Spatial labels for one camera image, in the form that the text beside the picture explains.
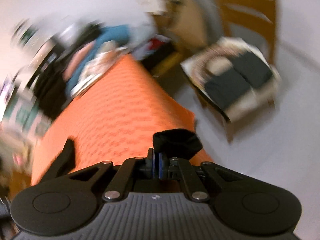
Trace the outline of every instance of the small logo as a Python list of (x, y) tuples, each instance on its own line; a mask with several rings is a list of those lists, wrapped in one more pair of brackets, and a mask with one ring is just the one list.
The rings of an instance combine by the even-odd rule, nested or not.
[(153, 195), (151, 198), (154, 199), (154, 200), (158, 200), (161, 197), (159, 195)]

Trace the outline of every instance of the black fabric cover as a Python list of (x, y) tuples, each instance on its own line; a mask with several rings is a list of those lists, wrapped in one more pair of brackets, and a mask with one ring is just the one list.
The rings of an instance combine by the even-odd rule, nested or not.
[(166, 154), (168, 159), (178, 157), (190, 160), (203, 147), (196, 133), (187, 129), (172, 129), (155, 133), (153, 148), (156, 153)]
[(272, 77), (270, 68), (250, 51), (230, 58), (230, 61), (233, 68), (255, 89), (261, 88)]
[(225, 110), (246, 93), (250, 85), (234, 68), (230, 68), (220, 76), (212, 76), (204, 89), (215, 104)]
[(62, 75), (58, 74), (55, 77), (54, 82), (52, 82), (50, 86), (44, 88), (47, 92), (39, 99), (39, 107), (46, 116), (53, 120), (61, 114), (62, 106), (67, 101), (65, 89), (66, 83), (62, 79)]

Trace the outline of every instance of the orange blanket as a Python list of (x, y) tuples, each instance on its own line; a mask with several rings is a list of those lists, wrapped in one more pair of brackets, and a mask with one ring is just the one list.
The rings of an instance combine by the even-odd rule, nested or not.
[[(104, 160), (119, 165), (146, 157), (153, 134), (175, 128), (194, 130), (194, 114), (126, 55), (55, 120), (35, 149), (31, 183), (39, 182), (68, 137), (75, 141), (77, 171)], [(192, 163), (206, 160), (211, 159), (202, 150)]]

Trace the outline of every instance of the blue cloth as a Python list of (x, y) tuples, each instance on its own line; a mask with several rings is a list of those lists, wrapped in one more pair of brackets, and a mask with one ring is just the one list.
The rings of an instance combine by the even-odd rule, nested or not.
[(89, 54), (84, 58), (79, 64), (76, 71), (73, 73), (72, 77), (68, 80), (66, 85), (66, 95), (69, 98), (71, 90), (78, 83), (81, 72), (85, 64), (94, 59), (100, 46), (107, 41), (116, 41), (119, 46), (125, 45), (129, 41), (129, 29), (127, 25), (119, 25), (114, 27), (104, 27), (101, 28), (102, 34), (96, 39), (95, 44)]

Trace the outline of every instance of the round black pad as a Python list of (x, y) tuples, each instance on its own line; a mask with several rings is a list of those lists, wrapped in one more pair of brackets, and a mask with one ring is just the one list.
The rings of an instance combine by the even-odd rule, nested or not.
[(61, 212), (70, 205), (70, 198), (63, 193), (48, 192), (39, 195), (33, 201), (36, 210), (45, 214)]
[(253, 236), (290, 231), (301, 215), (299, 200), (290, 192), (222, 192), (214, 200), (218, 217), (230, 228)]
[(269, 214), (279, 207), (278, 200), (266, 193), (248, 194), (242, 199), (244, 208), (252, 213)]
[(97, 200), (81, 181), (49, 180), (21, 191), (10, 209), (12, 219), (23, 231), (57, 236), (88, 222), (97, 210)]

